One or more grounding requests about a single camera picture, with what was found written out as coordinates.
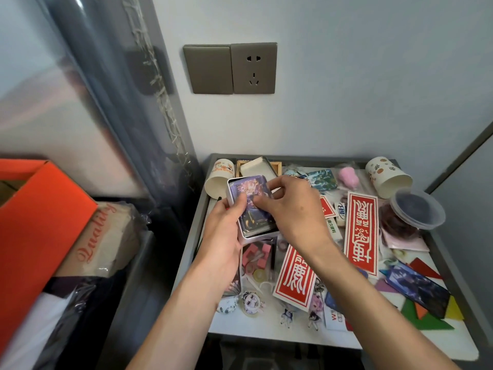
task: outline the paper cup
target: paper cup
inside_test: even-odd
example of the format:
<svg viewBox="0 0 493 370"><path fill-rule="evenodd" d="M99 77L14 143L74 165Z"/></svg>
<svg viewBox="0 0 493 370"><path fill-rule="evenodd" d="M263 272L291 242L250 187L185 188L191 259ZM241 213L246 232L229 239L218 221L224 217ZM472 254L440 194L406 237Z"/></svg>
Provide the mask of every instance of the paper cup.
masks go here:
<svg viewBox="0 0 493 370"><path fill-rule="evenodd" d="M226 197L228 179L235 177L235 165L226 158L221 158L214 163L214 167L206 180L204 188L207 195L213 199Z"/></svg>
<svg viewBox="0 0 493 370"><path fill-rule="evenodd" d="M386 157L375 157L366 164L365 169L378 195L383 199L391 198L399 188L413 184L413 178Z"/></svg>

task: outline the person's right hand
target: person's right hand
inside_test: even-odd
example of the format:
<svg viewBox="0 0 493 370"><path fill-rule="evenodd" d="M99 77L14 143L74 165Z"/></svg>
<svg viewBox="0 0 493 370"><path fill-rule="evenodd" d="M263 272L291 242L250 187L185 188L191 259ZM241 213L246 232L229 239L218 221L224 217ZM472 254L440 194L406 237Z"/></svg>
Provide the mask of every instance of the person's right hand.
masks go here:
<svg viewBox="0 0 493 370"><path fill-rule="evenodd" d="M289 175L272 179L267 186L279 188L274 199L256 196L253 203L272 214L281 234L297 251L304 255L311 246L332 242L318 190Z"/></svg>

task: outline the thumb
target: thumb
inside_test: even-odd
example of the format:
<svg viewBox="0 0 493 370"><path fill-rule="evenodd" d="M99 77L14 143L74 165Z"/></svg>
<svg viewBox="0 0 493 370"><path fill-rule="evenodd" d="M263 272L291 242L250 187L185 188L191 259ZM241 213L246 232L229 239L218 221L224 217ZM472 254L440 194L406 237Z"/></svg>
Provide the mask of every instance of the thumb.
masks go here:
<svg viewBox="0 0 493 370"><path fill-rule="evenodd" d="M241 193L236 199L235 203L229 208L228 214L230 214L231 217L234 217L235 220L237 220L247 208L246 202L247 196L244 193Z"/></svg>
<svg viewBox="0 0 493 370"><path fill-rule="evenodd" d="M267 196L255 196L253 198L253 203L256 207L259 209L265 210L269 212L270 214L273 214L275 209L276 209L276 200L271 199L270 197Z"/></svg>

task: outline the person's left hand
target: person's left hand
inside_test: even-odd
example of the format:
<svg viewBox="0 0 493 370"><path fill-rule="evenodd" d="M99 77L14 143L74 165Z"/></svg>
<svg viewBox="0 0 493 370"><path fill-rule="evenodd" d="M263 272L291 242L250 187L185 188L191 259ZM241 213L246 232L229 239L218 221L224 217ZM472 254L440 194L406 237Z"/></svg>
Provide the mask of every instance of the person's left hand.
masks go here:
<svg viewBox="0 0 493 370"><path fill-rule="evenodd" d="M204 237L195 258L208 270L212 283L224 291L235 277L240 262L237 220L247 207L247 196L242 193L228 210L228 201L219 200L206 220Z"/></svg>

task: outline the blank wall plate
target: blank wall plate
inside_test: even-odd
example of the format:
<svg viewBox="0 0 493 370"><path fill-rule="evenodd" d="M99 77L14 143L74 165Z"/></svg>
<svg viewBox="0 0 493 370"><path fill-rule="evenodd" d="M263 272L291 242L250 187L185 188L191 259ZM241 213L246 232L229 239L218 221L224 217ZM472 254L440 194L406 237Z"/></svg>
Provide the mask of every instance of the blank wall plate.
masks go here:
<svg viewBox="0 0 493 370"><path fill-rule="evenodd" d="M185 45L183 54L194 93L233 94L229 45Z"/></svg>
<svg viewBox="0 0 493 370"><path fill-rule="evenodd" d="M236 94L276 91L277 43L231 44L233 89Z"/></svg>

